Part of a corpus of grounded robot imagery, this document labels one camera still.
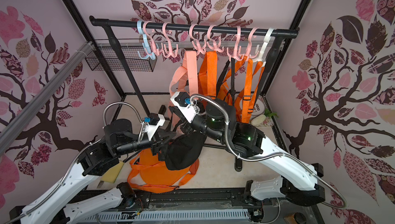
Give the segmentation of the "black and orange bag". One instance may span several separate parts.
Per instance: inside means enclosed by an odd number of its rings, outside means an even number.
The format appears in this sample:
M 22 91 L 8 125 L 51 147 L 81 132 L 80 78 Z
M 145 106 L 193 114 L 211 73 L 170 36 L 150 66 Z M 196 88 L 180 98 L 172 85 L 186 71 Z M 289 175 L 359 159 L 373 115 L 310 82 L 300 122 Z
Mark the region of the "black and orange bag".
M 186 169 L 199 158 L 207 136 L 194 131 L 176 138 L 170 145 L 165 157 L 168 170 Z

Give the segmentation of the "orange bag underneath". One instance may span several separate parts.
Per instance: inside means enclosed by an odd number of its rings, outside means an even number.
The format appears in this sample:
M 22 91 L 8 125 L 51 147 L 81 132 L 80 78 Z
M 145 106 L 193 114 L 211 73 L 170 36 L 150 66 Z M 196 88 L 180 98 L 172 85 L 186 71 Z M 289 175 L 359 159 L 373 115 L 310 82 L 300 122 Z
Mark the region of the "orange bag underneath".
M 196 175 L 199 165 L 199 160 L 196 160 L 188 168 L 169 170 L 164 161 L 159 161 L 157 155 L 145 149 L 130 161 L 127 183 L 141 191 L 168 193 L 186 185 Z

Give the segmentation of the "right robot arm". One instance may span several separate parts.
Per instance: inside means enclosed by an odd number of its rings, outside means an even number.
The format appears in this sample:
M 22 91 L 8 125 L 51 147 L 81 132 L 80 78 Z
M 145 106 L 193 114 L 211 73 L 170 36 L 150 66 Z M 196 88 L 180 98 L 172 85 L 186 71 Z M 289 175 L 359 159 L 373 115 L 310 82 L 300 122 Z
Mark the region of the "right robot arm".
M 238 122 L 234 106 L 220 99 L 204 105 L 197 98 L 190 100 L 186 92 L 176 93 L 171 102 L 186 131 L 197 131 L 224 144 L 236 159 L 259 162 L 279 174 L 273 180 L 251 181 L 252 198 L 285 198 L 303 207 L 325 201 L 325 190 L 318 183 L 322 172 L 319 166 L 301 162 L 255 126 Z

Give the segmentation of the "dark orange backpack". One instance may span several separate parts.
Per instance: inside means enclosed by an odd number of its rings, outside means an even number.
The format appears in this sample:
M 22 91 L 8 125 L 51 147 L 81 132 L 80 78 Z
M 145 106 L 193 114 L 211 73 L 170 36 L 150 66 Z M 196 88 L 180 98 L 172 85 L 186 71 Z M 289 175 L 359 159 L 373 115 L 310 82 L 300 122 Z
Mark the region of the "dark orange backpack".
M 207 52 L 198 73 L 199 93 L 215 99 L 217 96 L 217 52 Z

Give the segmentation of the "bright orange waist bag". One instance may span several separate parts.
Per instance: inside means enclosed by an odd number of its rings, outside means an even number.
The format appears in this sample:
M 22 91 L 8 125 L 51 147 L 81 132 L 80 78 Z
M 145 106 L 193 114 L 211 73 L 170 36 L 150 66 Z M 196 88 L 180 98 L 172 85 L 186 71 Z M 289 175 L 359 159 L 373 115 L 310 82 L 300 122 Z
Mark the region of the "bright orange waist bag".
M 255 89 L 252 87 L 253 77 L 260 71 L 259 80 L 261 80 L 263 72 L 265 70 L 264 63 L 258 61 L 255 68 L 253 69 L 254 63 L 251 59 L 246 56 L 241 61 L 235 63 L 235 71 L 239 70 L 247 62 L 245 70 L 245 84 L 244 89 L 238 94 L 237 97 L 233 98 L 230 96 L 230 88 L 226 81 L 231 77 L 231 69 L 229 69 L 229 61 L 225 64 L 223 72 L 217 81 L 218 94 L 217 98 L 223 99 L 226 103 L 232 104 L 235 101 L 236 118 L 238 122 L 249 123 L 252 113 L 254 111 L 255 100 L 258 97 L 258 86 Z

